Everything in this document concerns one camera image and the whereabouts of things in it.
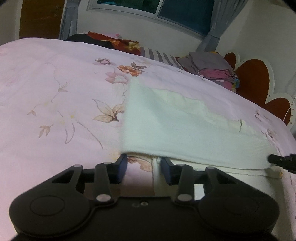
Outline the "cream white small garment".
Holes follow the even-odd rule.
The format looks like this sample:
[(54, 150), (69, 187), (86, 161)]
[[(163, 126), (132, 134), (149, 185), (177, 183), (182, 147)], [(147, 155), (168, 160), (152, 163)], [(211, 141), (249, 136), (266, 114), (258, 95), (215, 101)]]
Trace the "cream white small garment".
[(201, 100), (131, 82), (120, 135), (121, 150), (169, 157), (232, 173), (280, 177), (267, 161), (267, 137), (244, 120), (211, 112)]

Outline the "pile of folded clothes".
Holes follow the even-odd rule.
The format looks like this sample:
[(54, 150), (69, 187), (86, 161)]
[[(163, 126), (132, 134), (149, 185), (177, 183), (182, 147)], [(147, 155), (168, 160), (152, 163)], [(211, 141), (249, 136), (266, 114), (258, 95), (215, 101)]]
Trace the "pile of folded clothes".
[(240, 85), (234, 67), (218, 52), (190, 52), (187, 56), (178, 58), (177, 61), (189, 73), (206, 78), (232, 92), (236, 92)]

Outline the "pink floral bed sheet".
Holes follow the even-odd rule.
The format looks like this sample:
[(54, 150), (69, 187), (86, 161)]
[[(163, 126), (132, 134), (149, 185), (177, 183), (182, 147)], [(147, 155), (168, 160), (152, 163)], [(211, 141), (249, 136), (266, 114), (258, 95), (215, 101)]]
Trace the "pink floral bed sheet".
[(120, 155), (128, 83), (201, 100), (189, 110), (253, 126), (281, 155), (295, 139), (276, 116), (209, 80), (96, 45), (28, 38), (1, 46), (1, 240), (16, 231), (11, 202), (68, 167), (93, 168)]

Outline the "red and white headboard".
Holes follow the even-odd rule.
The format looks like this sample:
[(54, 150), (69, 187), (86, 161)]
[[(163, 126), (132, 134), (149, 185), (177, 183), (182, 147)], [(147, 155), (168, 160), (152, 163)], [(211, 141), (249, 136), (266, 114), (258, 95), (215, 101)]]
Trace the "red and white headboard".
[(235, 52), (227, 53), (224, 59), (239, 77), (237, 94), (269, 111), (291, 129), (295, 124), (295, 99), (287, 93), (274, 93), (274, 73), (268, 61), (260, 58), (241, 60)]

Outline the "striped grey white pillow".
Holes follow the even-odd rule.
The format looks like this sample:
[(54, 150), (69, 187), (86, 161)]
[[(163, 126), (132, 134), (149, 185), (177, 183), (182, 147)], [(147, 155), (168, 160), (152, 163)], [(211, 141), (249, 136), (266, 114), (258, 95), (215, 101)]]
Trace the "striped grey white pillow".
[(177, 58), (172, 55), (161, 53), (146, 47), (140, 47), (140, 55), (183, 70), (182, 66), (178, 63)]

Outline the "red orange floral blanket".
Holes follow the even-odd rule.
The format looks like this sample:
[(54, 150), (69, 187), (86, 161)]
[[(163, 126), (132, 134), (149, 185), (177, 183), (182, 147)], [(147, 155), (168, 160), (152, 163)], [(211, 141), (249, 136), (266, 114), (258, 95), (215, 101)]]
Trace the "red orange floral blanket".
[(116, 50), (140, 56), (140, 44), (138, 41), (112, 38), (95, 32), (88, 32), (87, 35), (95, 40), (111, 42)]

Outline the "black cloth item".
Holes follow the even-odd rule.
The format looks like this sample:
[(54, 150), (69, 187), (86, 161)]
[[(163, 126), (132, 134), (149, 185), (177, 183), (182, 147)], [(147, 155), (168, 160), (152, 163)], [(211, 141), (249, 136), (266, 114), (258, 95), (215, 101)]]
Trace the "black cloth item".
[(87, 44), (97, 45), (108, 49), (114, 49), (110, 41), (96, 40), (86, 34), (75, 34), (66, 39), (69, 42), (83, 42)]

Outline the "grey curtain left side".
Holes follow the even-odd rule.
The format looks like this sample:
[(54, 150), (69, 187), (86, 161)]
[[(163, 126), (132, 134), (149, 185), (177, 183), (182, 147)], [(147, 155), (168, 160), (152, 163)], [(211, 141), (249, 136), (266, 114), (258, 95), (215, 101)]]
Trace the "grey curtain left side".
[(77, 33), (78, 9), (81, 0), (66, 1), (65, 10), (62, 17), (59, 39), (66, 40)]

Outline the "grey curtain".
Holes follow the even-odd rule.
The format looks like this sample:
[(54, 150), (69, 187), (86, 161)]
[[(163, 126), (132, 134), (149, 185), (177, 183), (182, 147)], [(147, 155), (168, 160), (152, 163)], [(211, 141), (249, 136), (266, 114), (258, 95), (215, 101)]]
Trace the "grey curtain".
[(233, 50), (245, 25), (253, 1), (214, 1), (210, 31), (198, 51)]
[(81, 0), (66, 1), (65, 10), (62, 17), (59, 39), (66, 40), (77, 33), (78, 9)]

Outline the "aluminium sliding window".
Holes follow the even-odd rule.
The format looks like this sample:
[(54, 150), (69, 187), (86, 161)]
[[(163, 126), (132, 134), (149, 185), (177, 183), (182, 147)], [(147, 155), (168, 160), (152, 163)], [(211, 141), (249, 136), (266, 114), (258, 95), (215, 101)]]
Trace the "aluminium sliding window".
[(88, 8), (142, 16), (205, 37), (210, 31), (214, 1), (89, 1)]

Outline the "grey curtain right side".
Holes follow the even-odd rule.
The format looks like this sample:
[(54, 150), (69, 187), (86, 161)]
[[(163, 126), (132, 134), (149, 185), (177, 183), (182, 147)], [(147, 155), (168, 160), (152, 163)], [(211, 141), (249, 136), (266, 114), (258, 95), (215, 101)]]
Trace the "grey curtain right side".
[(210, 31), (198, 51), (233, 50), (245, 25), (253, 1), (214, 1)]

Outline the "brown wooden door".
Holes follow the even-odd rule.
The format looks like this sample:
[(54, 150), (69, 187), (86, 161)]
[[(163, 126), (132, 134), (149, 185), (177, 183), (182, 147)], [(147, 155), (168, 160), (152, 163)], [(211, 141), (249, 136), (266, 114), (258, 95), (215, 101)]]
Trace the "brown wooden door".
[(19, 37), (58, 39), (65, 2), (65, 0), (23, 1)]

